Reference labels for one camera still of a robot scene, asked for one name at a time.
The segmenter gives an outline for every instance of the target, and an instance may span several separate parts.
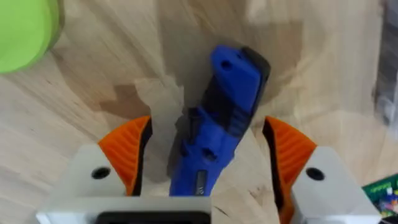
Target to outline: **wooden surface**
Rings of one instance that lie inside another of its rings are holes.
[[[223,172],[215,223],[277,223],[265,115],[332,146],[360,184],[394,173],[398,143],[373,115],[382,11],[375,0],[64,0],[37,64],[0,78],[0,223],[35,223],[84,143],[154,117],[144,193],[166,195],[184,107],[200,99],[217,44],[248,45],[272,74],[252,132]]]

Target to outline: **wooden table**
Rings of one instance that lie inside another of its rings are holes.
[[[144,194],[167,195],[183,108],[201,98],[217,44],[252,47],[270,61],[272,74],[253,132],[215,187],[215,223],[277,223],[259,132],[265,115],[334,147],[360,184],[398,168],[398,143],[373,111],[382,17],[375,0],[60,5],[63,28],[54,47],[37,64],[0,78],[2,224],[35,223],[35,210],[82,144],[149,113],[154,135]]]

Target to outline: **green cup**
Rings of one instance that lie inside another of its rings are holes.
[[[57,34],[57,0],[0,0],[0,73],[26,67]]]

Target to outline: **blue object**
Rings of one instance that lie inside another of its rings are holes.
[[[271,69],[248,47],[219,45],[211,62],[214,76],[201,105],[189,111],[190,137],[182,142],[170,196],[210,195],[250,125]]]

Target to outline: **orange gripper pad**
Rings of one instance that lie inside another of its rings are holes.
[[[126,186],[126,195],[141,193],[144,148],[151,135],[150,116],[143,116],[116,128],[98,142]]]
[[[281,224],[289,224],[294,206],[292,186],[317,145],[287,123],[266,117],[262,133],[267,139],[272,166],[272,184]]]

